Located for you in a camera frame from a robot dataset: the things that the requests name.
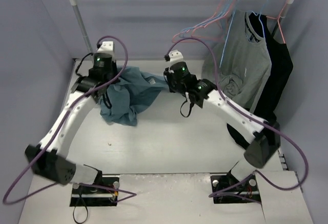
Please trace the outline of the blue t shirt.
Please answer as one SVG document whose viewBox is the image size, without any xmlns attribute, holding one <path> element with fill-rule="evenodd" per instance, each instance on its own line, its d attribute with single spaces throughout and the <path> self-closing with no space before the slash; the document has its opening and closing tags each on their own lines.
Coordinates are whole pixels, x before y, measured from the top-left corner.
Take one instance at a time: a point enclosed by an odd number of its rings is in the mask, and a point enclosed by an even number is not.
<svg viewBox="0 0 328 224">
<path fill-rule="evenodd" d="M 111 84 L 99 101 L 100 115 L 108 123 L 137 126 L 137 115 L 145 111 L 161 91 L 169 87 L 164 77 L 126 67 L 119 82 Z"/>
</svg>

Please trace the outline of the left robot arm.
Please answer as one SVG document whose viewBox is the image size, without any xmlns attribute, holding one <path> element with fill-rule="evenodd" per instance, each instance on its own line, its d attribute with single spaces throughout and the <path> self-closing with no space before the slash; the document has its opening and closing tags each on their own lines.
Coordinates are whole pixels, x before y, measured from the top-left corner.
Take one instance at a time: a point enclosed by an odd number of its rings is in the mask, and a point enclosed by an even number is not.
<svg viewBox="0 0 328 224">
<path fill-rule="evenodd" d="M 84 184 L 89 192 L 96 193 L 103 186 L 102 171 L 67 160 L 73 138 L 89 112 L 104 97 L 107 82 L 118 81 L 113 51 L 97 52 L 93 57 L 93 67 L 87 76 L 76 80 L 55 124 L 36 146 L 27 146 L 25 156 L 33 163 L 31 169 L 35 175 L 63 186 Z"/>
</svg>

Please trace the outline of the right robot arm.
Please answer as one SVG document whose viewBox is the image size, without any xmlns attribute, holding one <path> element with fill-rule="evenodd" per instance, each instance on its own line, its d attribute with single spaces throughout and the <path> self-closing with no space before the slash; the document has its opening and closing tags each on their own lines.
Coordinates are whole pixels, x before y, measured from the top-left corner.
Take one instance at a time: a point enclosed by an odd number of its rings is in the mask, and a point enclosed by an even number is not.
<svg viewBox="0 0 328 224">
<path fill-rule="evenodd" d="M 197 79 L 191 74 L 186 62 L 177 62 L 166 67 L 163 72 L 170 92 L 179 93 L 190 104 L 190 110 L 197 105 L 212 111 L 237 131 L 245 143 L 242 158 L 227 175 L 228 186 L 239 189 L 245 178 L 257 169 L 262 169 L 280 147 L 280 139 L 264 125 L 264 119 L 257 117 L 226 96 L 221 95 L 217 87 L 207 79 Z"/>
</svg>

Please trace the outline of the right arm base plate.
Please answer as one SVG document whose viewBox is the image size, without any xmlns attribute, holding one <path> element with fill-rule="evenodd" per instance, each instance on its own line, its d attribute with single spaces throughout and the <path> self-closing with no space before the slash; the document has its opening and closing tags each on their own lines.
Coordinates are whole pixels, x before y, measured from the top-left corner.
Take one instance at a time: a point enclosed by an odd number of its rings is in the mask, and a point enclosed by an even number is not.
<svg viewBox="0 0 328 224">
<path fill-rule="evenodd" d="M 229 188 L 236 184 L 236 181 L 228 178 L 227 175 L 214 174 L 210 175 L 212 193 L 221 191 L 222 189 Z M 233 204 L 233 203 L 261 203 L 261 196 L 258 190 L 258 185 L 255 175 L 247 178 L 243 183 L 229 188 L 222 193 L 215 194 L 212 197 L 213 203 L 220 204 Z"/>
</svg>

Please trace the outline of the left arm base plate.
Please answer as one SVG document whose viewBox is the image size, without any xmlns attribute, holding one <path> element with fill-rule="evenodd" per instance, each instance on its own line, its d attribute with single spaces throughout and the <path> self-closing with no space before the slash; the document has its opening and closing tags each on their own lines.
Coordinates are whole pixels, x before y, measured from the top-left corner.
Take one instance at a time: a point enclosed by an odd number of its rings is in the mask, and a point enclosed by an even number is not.
<svg viewBox="0 0 328 224">
<path fill-rule="evenodd" d="M 79 186 L 72 188 L 71 207 L 114 207 L 117 206 L 118 192 L 105 189 Z"/>
</svg>

